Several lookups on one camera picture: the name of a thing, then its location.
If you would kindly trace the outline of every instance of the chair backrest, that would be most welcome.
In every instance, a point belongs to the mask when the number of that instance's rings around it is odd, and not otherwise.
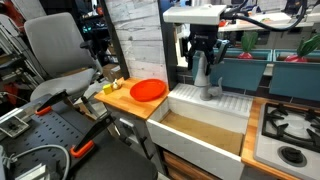
[[[96,67],[89,51],[80,48],[83,38],[69,13],[28,20],[25,31],[36,58],[50,76]]]

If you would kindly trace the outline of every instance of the wooden board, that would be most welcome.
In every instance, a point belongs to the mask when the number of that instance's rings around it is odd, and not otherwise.
[[[250,117],[248,121],[247,132],[244,137],[244,143],[241,154],[241,161],[251,167],[257,168],[265,173],[271,174],[279,179],[298,179],[280,170],[274,169],[268,165],[260,163],[253,158],[253,151],[256,142],[256,134],[258,128],[258,121],[260,116],[261,105],[268,102],[267,99],[255,98],[252,104]]]
[[[137,78],[129,78],[122,83],[121,89],[115,90],[108,95],[105,95],[104,92],[101,91],[96,94],[94,98],[115,108],[134,114],[143,120],[148,120],[152,113],[167,98],[169,89],[167,88],[166,92],[156,100],[139,102],[131,97],[130,89],[140,81],[141,80]]]
[[[235,133],[220,127],[186,118],[173,112],[169,112],[161,121],[161,124],[224,149],[237,156],[240,155],[243,139],[243,134],[241,133]]]
[[[175,179],[203,179],[203,180],[215,180],[219,179],[214,175],[198,168],[195,165],[167,152],[163,152],[164,161],[166,162],[169,170],[169,175]]]

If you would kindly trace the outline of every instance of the green plant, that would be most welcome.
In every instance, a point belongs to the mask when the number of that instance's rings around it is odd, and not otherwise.
[[[288,56],[284,61],[286,62],[308,62],[304,56],[308,55],[312,51],[316,50],[320,46],[320,33],[313,36],[308,41],[300,41],[297,49],[297,54]]]
[[[297,49],[297,55],[303,57],[316,50],[320,46],[320,33],[313,36],[308,41],[304,42],[302,39],[300,41],[299,47]]]
[[[241,37],[241,46],[243,52],[250,52],[258,40],[257,32],[244,32]]]
[[[241,37],[241,46],[243,53],[241,53],[239,59],[253,59],[252,55],[249,53],[258,40],[257,32],[245,32]]]

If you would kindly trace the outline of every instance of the kitchen counter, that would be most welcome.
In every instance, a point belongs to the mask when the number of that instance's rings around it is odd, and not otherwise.
[[[242,147],[241,161],[248,166],[257,168],[262,172],[271,174],[279,179],[290,179],[290,180],[298,179],[280,170],[277,170],[268,165],[260,163],[253,158],[253,151],[254,151],[255,141],[256,141],[256,133],[257,133],[259,116],[260,116],[260,108],[262,104],[268,101],[269,100],[263,99],[263,98],[254,98],[249,121],[248,121],[247,132],[245,134],[244,143]]]
[[[156,100],[139,102],[131,97],[130,89],[133,85],[140,81],[141,79],[129,78],[123,82],[121,89],[115,90],[107,95],[101,91],[96,94],[94,98],[115,108],[134,114],[146,121],[167,98],[169,89],[167,88],[166,92]]]

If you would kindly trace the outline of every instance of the stove burner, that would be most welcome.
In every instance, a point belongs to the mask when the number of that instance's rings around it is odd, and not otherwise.
[[[283,104],[265,105],[262,135],[320,153],[320,114]]]
[[[306,157],[297,149],[282,146],[278,149],[278,155],[284,162],[291,166],[304,167],[307,165]]]

